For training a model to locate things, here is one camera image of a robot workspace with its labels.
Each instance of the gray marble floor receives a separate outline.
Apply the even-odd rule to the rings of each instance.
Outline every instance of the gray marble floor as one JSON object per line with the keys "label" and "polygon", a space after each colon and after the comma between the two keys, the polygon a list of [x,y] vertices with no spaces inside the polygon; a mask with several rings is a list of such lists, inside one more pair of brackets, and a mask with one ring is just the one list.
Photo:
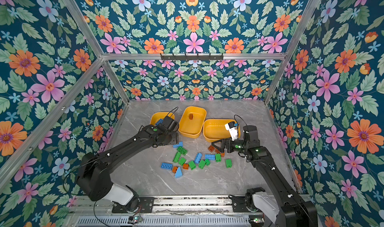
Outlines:
{"label": "gray marble floor", "polygon": [[[232,119],[234,114],[238,114],[247,124],[257,126],[260,143],[269,149],[277,167],[293,186],[291,169],[262,101],[133,101],[119,133],[115,136],[115,144],[120,144],[136,134],[142,124],[149,124],[154,113],[170,111],[178,106],[175,119],[179,121],[185,108],[192,105],[206,109],[206,119]],[[188,150],[185,157],[187,161],[194,160],[197,153],[209,153],[207,148],[210,144],[205,141],[203,133],[197,139],[181,135],[179,138]],[[211,165],[205,166],[203,170],[198,167],[194,170],[182,169],[183,176],[175,179],[171,171],[160,168],[162,162],[172,163],[175,153],[176,150],[172,146],[146,149],[118,167],[111,174],[111,178],[115,183],[132,187],[139,195],[244,194],[248,188],[253,187],[263,187],[270,191],[261,174],[236,152],[225,153],[224,159],[232,159],[232,168],[227,169],[224,161],[211,162]]]}

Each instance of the orange flower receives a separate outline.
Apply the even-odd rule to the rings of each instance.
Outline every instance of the orange flower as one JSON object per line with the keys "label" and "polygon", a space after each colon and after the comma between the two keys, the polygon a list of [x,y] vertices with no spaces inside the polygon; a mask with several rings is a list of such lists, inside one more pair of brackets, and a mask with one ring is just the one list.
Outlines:
{"label": "orange flower", "polygon": [[297,181],[299,182],[300,187],[302,187],[303,186],[303,182],[301,181],[301,175],[299,174],[297,169],[295,169],[295,174],[296,174]]}
{"label": "orange flower", "polygon": [[141,95],[141,90],[138,90],[137,88],[132,88],[131,93],[135,96],[140,96]]}
{"label": "orange flower", "polygon": [[24,127],[11,121],[0,122],[0,150],[2,156],[13,154],[13,148],[18,149],[23,143],[21,139],[26,139],[26,131],[21,131]]}
{"label": "orange flower", "polygon": [[243,40],[239,40],[239,38],[233,38],[233,40],[228,40],[228,44],[225,45],[225,49],[227,50],[227,54],[240,54],[244,49]]}
{"label": "orange flower", "polygon": [[111,24],[111,21],[108,18],[104,18],[103,15],[96,15],[95,22],[99,29],[103,30],[104,32],[112,32],[113,25]]}
{"label": "orange flower", "polygon": [[347,73],[349,71],[349,68],[352,68],[355,65],[355,59],[356,59],[356,54],[353,53],[353,50],[348,50],[341,52],[340,56],[336,58],[337,64],[335,64],[335,69],[339,73]]}
{"label": "orange flower", "polygon": [[261,88],[254,88],[252,91],[251,91],[251,93],[252,93],[252,95],[259,95],[259,94],[261,94],[262,93],[262,89]]}
{"label": "orange flower", "polygon": [[196,30],[200,28],[199,23],[200,21],[197,19],[197,17],[195,15],[191,15],[189,20],[187,20],[187,27],[190,31],[196,32]]}
{"label": "orange flower", "polygon": [[291,23],[290,15],[282,15],[281,18],[277,18],[276,23],[273,25],[275,31],[283,32]]}
{"label": "orange flower", "polygon": [[199,89],[199,88],[194,88],[193,90],[192,90],[192,94],[194,94],[194,95],[199,95],[199,94],[201,94],[201,90]]}
{"label": "orange flower", "polygon": [[40,65],[37,64],[40,62],[39,59],[29,51],[18,50],[17,55],[11,54],[9,59],[12,60],[9,66],[16,69],[15,72],[19,75],[32,76],[40,69]]}
{"label": "orange flower", "polygon": [[73,56],[73,60],[76,61],[76,66],[81,71],[86,71],[91,65],[91,60],[89,59],[88,53],[86,53],[83,49],[75,50],[74,53],[76,55]]}
{"label": "orange flower", "polygon": [[145,50],[148,51],[149,54],[162,54],[164,53],[164,46],[161,45],[160,40],[155,40],[154,38],[149,38],[144,42],[146,46],[144,46]]}
{"label": "orange flower", "polygon": [[302,71],[307,66],[307,61],[309,60],[308,51],[301,50],[300,53],[297,54],[295,60],[295,69],[297,71]]}
{"label": "orange flower", "polygon": [[99,141],[104,134],[103,127],[101,125],[96,126],[92,134],[93,134],[92,138],[95,141]]}
{"label": "orange flower", "polygon": [[348,129],[347,135],[351,137],[349,143],[352,147],[358,147],[358,152],[363,154],[367,153],[367,148],[370,153],[379,151],[377,144],[382,146],[384,144],[384,137],[377,135],[381,133],[381,128],[377,124],[371,125],[368,119],[361,119],[360,124],[357,120],[351,123],[352,129]]}
{"label": "orange flower", "polygon": [[325,222],[324,224],[326,225],[326,227],[340,227],[339,223],[336,222],[333,217],[331,216],[327,216],[325,217]]}
{"label": "orange flower", "polygon": [[287,127],[285,128],[285,133],[287,134],[288,138],[292,138],[295,131],[293,130],[292,126],[287,125]]}

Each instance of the blue triangular block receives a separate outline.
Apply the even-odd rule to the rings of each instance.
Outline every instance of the blue triangular block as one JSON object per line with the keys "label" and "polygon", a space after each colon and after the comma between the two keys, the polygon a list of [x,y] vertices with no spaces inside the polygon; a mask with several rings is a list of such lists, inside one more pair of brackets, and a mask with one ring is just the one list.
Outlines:
{"label": "blue triangular block", "polygon": [[175,178],[177,179],[177,178],[180,178],[181,176],[183,176],[183,173],[181,172],[180,167],[178,167],[176,170]]}

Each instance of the yellow bin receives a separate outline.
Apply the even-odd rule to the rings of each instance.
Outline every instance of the yellow bin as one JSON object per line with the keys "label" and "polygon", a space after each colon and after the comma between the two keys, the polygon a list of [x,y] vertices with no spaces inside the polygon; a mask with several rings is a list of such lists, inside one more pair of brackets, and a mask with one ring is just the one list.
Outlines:
{"label": "yellow bin", "polygon": [[207,142],[214,142],[219,139],[230,138],[231,134],[225,129],[225,124],[234,121],[234,119],[207,119],[204,122],[203,135]]}
{"label": "yellow bin", "polygon": [[151,118],[151,125],[155,125],[159,119],[164,119],[167,114],[170,114],[168,115],[169,117],[171,117],[172,119],[175,119],[175,115],[173,113],[169,113],[169,112],[157,112],[157,113],[154,113],[152,115],[152,118]]}
{"label": "yellow bin", "polygon": [[196,106],[189,106],[184,110],[183,116],[179,122],[179,132],[182,136],[196,139],[199,137],[204,124],[207,111]]}

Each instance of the blue lego brick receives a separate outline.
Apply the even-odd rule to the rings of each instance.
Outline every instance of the blue lego brick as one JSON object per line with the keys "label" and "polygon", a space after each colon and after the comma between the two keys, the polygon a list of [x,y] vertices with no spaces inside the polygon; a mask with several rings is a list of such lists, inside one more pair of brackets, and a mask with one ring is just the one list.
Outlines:
{"label": "blue lego brick", "polygon": [[180,141],[178,144],[174,144],[173,148],[177,148],[179,146],[183,147],[183,142],[182,141]]}
{"label": "blue lego brick", "polygon": [[161,163],[160,168],[172,170],[172,166],[173,166],[173,164],[163,162],[163,163]]}
{"label": "blue lego brick", "polygon": [[181,176],[183,176],[183,173],[181,172],[180,167],[178,167],[176,170],[175,178],[177,179],[177,178],[180,178]]}
{"label": "blue lego brick", "polygon": [[214,154],[205,154],[205,159],[215,160],[215,155]]}
{"label": "blue lego brick", "polygon": [[196,164],[198,164],[200,162],[202,156],[203,156],[202,153],[197,153],[194,162]]}

